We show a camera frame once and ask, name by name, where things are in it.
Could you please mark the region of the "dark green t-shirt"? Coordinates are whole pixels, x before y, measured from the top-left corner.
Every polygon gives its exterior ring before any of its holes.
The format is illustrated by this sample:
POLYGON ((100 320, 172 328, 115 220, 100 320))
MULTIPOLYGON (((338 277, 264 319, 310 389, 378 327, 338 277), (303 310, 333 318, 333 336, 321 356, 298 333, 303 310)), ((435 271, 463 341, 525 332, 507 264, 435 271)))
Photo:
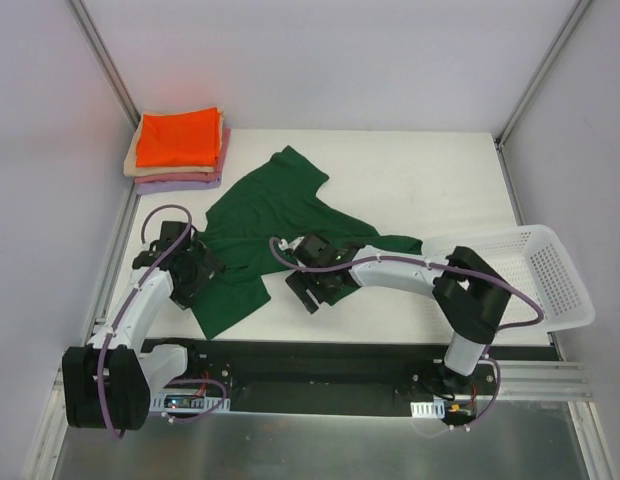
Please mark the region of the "dark green t-shirt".
POLYGON ((197 295, 191 311, 212 339, 266 305, 263 276, 285 267, 272 255, 271 238, 315 233, 337 247, 353 243, 419 255, 421 240, 382 235, 372 225, 336 210, 317 196, 326 173, 290 146, 237 181, 206 213, 199 239, 226 266, 197 295))

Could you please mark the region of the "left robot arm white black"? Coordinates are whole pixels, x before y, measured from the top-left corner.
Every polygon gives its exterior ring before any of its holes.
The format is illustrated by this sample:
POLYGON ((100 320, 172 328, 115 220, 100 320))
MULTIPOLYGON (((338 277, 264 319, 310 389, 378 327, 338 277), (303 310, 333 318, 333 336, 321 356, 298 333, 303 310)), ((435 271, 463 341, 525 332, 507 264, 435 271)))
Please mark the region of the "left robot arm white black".
POLYGON ((188 222, 165 221, 158 239, 133 260, 129 284, 115 311, 83 346, 62 357, 66 419, 74 428, 106 429, 115 434, 140 429, 151 402, 171 381, 194 387, 200 363, 187 347, 162 344, 141 352, 161 307, 191 307, 224 266, 196 238, 188 222))

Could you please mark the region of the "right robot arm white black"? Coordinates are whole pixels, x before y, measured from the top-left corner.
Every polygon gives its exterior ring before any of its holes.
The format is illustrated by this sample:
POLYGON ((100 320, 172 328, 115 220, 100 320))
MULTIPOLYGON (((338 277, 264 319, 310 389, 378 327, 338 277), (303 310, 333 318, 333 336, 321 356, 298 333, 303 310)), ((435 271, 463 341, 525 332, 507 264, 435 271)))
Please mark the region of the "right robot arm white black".
POLYGON ((429 260, 372 245, 338 249, 314 234, 291 242, 275 240, 272 247, 294 259, 286 283, 311 313, 348 288, 380 287, 434 300, 453 331, 440 369, 441 385, 456 395, 474 385, 475 368, 494 341, 511 293, 472 249, 457 247, 445 258, 429 260))

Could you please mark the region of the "folded lavender t-shirt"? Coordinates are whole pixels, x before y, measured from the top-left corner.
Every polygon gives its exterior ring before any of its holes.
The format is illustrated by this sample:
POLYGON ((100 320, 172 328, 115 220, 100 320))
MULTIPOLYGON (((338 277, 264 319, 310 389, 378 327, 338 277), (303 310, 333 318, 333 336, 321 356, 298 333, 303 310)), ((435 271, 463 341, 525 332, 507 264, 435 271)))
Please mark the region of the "folded lavender t-shirt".
POLYGON ((221 185, 222 176, 219 180, 202 182, 202 181, 166 181, 166 182, 153 182, 137 185, 137 193, 139 195, 150 195, 155 193, 168 193, 177 191, 197 191, 197 190, 211 190, 218 188, 221 185))

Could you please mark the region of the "folded pink t-shirt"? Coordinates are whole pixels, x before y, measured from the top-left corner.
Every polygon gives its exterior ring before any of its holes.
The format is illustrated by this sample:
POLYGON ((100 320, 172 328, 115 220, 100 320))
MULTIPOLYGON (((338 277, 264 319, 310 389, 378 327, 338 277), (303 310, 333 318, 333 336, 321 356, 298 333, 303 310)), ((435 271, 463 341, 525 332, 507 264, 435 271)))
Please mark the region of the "folded pink t-shirt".
POLYGON ((231 136, 231 129, 224 128, 222 134, 222 145, 219 157, 217 158, 217 164, 213 172, 168 172, 160 173, 148 176, 135 177, 134 182, 136 184, 146 184, 153 182, 166 182, 166 181, 216 181, 222 176, 229 140, 231 136))

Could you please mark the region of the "folded beige t-shirt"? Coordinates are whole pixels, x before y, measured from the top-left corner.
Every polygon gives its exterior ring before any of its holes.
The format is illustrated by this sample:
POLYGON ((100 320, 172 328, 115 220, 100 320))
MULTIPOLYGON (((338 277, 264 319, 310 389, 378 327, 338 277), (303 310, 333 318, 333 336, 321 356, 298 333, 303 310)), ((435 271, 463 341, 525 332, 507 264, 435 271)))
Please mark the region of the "folded beige t-shirt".
POLYGON ((145 114, 142 114, 141 120, 139 122, 138 127, 132 137, 130 147, 126 154, 123 163, 123 173, 126 177, 150 177, 153 175, 164 175, 164 174, 190 174, 190 173, 201 173, 206 175, 221 173, 223 170, 223 164, 225 161, 225 150, 224 148, 227 146, 229 141, 229 129, 224 129, 222 133, 220 133, 220 145, 221 151, 219 156, 215 160, 215 164, 212 167, 195 167, 195 166, 185 166, 185 167, 138 167, 136 165, 137 162, 137 144, 141 138, 142 130, 143 130, 143 122, 144 122, 145 114))

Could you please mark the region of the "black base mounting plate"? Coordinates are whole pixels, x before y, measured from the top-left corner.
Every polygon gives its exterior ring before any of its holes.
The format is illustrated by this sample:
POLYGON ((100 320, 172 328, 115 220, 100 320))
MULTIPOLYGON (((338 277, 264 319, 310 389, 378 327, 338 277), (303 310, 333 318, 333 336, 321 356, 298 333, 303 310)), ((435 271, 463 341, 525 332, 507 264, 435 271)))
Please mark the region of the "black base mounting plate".
POLYGON ((210 413, 409 417, 411 402, 442 399, 474 417, 474 401, 496 392, 497 372, 488 362, 469 378, 445 372, 442 345, 166 338, 147 340, 142 350, 162 344, 187 347, 190 360, 157 395, 231 400, 228 412, 210 413))

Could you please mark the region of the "folded orange t-shirt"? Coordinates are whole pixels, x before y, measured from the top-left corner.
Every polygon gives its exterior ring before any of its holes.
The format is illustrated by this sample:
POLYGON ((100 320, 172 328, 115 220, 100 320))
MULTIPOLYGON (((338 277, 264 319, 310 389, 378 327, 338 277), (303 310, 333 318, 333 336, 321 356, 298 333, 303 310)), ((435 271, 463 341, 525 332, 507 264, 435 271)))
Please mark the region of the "folded orange t-shirt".
POLYGON ((222 120, 216 107, 169 115, 144 113, 136 166, 214 169, 222 146, 222 120))

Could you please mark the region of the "white plastic perforated basket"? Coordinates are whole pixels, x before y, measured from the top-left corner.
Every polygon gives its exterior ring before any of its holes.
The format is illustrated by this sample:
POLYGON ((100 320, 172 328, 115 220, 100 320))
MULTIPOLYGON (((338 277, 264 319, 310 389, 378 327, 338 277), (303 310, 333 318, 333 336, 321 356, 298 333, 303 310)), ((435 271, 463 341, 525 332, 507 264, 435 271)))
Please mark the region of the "white plastic perforated basket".
POLYGON ((513 287, 544 311, 535 326, 511 327, 497 334, 497 344, 533 345, 554 332, 587 326, 595 309, 587 289, 557 235, 543 225, 516 226, 429 238, 422 252, 434 259, 454 247, 474 250, 513 287))

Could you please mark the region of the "left aluminium corner post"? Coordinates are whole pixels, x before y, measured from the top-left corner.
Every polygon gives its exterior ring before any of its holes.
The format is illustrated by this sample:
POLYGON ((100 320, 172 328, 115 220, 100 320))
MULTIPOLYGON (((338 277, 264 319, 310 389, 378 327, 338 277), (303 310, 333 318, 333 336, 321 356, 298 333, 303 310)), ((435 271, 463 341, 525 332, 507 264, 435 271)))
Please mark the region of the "left aluminium corner post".
POLYGON ((78 23, 124 114, 131 125, 137 127, 141 119, 139 109, 136 107, 86 3, 82 0, 67 0, 66 5, 78 23))

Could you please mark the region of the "aluminium corner post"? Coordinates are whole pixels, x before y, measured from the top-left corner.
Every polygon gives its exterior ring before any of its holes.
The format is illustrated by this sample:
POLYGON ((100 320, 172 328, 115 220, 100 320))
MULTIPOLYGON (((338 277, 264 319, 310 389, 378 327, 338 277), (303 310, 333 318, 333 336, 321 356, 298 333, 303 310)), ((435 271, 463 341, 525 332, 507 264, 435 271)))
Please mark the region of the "aluminium corner post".
POLYGON ((131 125, 137 127, 141 119, 139 109, 136 107, 86 3, 82 0, 67 0, 66 5, 78 23, 124 114, 131 125))
POLYGON ((501 151, 505 147, 514 131, 517 129, 526 111, 532 105, 545 81, 551 74, 552 69, 594 4, 595 2, 593 0, 578 0, 573 2, 539 65, 536 67, 523 93, 507 118, 505 125, 494 137, 495 146, 498 151, 501 151))

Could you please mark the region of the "right aluminium corner post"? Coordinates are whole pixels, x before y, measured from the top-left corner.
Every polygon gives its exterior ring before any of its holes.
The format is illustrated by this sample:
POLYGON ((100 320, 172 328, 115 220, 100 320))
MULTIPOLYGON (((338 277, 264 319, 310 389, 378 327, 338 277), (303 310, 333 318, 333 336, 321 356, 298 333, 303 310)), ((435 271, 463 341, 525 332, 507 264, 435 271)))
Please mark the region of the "right aluminium corner post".
POLYGON ((578 0, 573 2, 539 65, 536 67, 523 93, 507 118, 505 125, 494 137, 495 146, 498 151, 501 151, 505 147, 514 131, 517 129, 526 111, 532 105, 545 81, 551 74, 552 69, 594 4, 595 2, 593 0, 578 0))

